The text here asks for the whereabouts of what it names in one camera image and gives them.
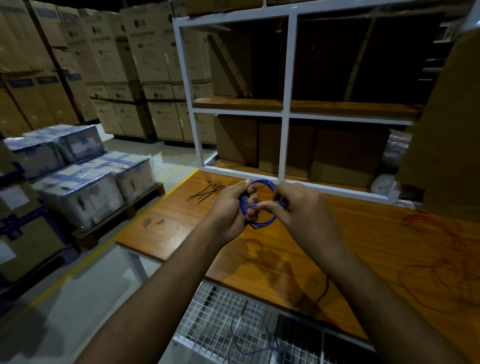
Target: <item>table leg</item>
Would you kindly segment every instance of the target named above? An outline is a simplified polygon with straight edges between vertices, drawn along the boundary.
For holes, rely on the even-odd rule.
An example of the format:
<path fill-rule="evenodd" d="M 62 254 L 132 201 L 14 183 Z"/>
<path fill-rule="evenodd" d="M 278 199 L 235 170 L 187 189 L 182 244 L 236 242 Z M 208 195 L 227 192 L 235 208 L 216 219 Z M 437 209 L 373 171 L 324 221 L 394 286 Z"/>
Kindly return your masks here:
<path fill-rule="evenodd" d="M 142 262 L 140 261 L 140 257 L 132 253 L 128 250 L 122 249 L 123 255 L 127 259 L 128 265 L 130 268 L 133 270 L 133 274 L 135 277 L 138 279 L 138 282 L 140 285 L 144 284 L 148 280 L 148 275 L 147 272 L 145 272 L 145 268 L 142 265 Z"/>

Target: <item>forearm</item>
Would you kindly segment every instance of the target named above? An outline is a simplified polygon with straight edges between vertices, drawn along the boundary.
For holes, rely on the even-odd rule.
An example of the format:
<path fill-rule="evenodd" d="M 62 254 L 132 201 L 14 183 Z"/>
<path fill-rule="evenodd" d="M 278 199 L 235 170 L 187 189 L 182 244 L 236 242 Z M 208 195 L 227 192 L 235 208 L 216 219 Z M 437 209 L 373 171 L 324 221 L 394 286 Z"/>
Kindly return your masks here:
<path fill-rule="evenodd" d="M 200 223 L 158 271 L 97 332 L 77 360 L 158 363 L 220 244 Z"/>
<path fill-rule="evenodd" d="M 463 354 L 346 249 L 326 273 L 386 363 L 467 363 Z"/>

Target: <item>right hand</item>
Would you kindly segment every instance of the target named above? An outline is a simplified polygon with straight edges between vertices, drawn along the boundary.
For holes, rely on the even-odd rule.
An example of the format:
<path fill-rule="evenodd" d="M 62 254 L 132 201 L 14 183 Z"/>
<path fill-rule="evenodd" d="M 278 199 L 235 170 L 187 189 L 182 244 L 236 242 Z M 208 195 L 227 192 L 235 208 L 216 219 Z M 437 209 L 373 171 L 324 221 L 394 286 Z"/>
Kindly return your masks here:
<path fill-rule="evenodd" d="M 290 211 L 274 202 L 285 197 Z M 348 251 L 332 209 L 323 193 L 300 183 L 277 185 L 273 201 L 263 201 L 247 210 L 247 216 L 265 210 L 275 215 L 287 228 L 292 238 L 312 260 L 328 268 L 339 255 Z"/>

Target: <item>left hand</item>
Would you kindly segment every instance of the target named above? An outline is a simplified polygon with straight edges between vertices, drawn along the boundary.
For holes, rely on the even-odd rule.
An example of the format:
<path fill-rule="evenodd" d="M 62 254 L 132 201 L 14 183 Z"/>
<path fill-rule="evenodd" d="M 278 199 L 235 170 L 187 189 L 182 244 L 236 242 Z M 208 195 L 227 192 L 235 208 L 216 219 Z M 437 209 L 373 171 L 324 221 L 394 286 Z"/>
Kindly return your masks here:
<path fill-rule="evenodd" d="M 247 206 L 258 202 L 256 187 L 250 180 L 226 187 L 216 198 L 205 221 L 212 225 L 218 234 L 222 247 L 238 237 L 245 228 L 245 221 L 256 221 L 259 211 L 244 216 L 240 210 L 240 196 L 247 191 Z"/>

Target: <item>floor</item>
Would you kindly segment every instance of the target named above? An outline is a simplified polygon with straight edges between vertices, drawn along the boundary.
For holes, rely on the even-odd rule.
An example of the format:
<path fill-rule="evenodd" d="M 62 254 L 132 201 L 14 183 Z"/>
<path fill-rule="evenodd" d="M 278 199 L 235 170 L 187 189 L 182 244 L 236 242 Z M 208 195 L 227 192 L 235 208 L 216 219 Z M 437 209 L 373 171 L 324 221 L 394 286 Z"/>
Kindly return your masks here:
<path fill-rule="evenodd" d="M 105 134 L 101 125 L 97 128 L 109 151 L 151 155 L 156 179 L 167 192 L 197 168 L 192 148 L 117 140 Z M 213 152 L 204 150 L 204 159 Z M 0 363 L 63 364 L 75 360 L 102 324 L 139 287 L 122 252 L 111 241 L 127 224 L 123 222 L 104 236 L 96 249 L 83 252 L 75 262 L 41 281 L 0 318 Z M 149 275 L 159 267 L 147 260 L 143 264 Z M 162 361 L 172 363 L 172 354 L 178 350 L 175 346 Z"/>

